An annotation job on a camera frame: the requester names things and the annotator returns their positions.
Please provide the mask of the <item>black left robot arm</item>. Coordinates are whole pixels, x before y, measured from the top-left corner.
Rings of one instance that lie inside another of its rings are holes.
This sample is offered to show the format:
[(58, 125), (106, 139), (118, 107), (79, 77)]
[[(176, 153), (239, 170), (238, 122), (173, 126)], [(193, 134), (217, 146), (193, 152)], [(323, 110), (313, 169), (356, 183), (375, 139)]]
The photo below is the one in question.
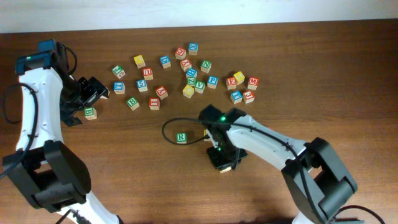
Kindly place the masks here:
[(67, 55), (72, 50), (50, 39), (38, 43), (35, 54), (17, 59), (19, 82), (5, 90), (22, 90), (21, 134), (14, 154), (3, 157), (8, 176), (35, 209), (58, 213), (74, 223), (121, 223), (91, 189), (85, 163), (66, 147), (61, 124), (81, 124), (74, 115), (89, 109), (109, 90), (95, 77), (76, 80)]

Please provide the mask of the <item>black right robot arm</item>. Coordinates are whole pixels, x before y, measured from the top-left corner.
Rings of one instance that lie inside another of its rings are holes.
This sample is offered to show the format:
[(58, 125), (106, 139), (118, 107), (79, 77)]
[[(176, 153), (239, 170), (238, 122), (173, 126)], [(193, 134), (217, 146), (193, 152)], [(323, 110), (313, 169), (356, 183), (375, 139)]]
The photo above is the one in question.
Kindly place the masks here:
[(211, 139), (207, 150), (220, 172), (234, 170), (248, 152), (281, 171), (299, 213), (294, 223), (328, 223), (358, 185), (332, 146), (322, 138), (287, 137), (233, 108), (207, 106), (198, 117)]

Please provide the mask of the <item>green R block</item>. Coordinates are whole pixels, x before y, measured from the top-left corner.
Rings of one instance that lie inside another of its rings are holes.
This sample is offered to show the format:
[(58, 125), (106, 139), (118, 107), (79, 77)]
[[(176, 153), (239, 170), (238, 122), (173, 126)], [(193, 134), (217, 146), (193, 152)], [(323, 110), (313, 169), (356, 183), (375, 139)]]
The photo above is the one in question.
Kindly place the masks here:
[(177, 142), (177, 144), (186, 144), (187, 143), (187, 134), (186, 133), (177, 133), (176, 142)]

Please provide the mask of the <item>yellow S block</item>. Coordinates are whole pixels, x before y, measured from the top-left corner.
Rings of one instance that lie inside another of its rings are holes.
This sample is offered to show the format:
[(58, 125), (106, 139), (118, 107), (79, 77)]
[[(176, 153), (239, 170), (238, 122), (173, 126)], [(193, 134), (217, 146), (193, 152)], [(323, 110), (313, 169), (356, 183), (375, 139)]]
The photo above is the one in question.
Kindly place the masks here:
[(206, 129), (206, 130), (204, 130), (204, 141), (211, 141), (211, 139), (210, 139), (210, 137), (209, 137), (209, 135), (208, 135), (208, 130)]
[(227, 168), (219, 170), (219, 173), (222, 174), (222, 173), (225, 173), (225, 172), (229, 172), (230, 170), (231, 170), (231, 167), (227, 167)]

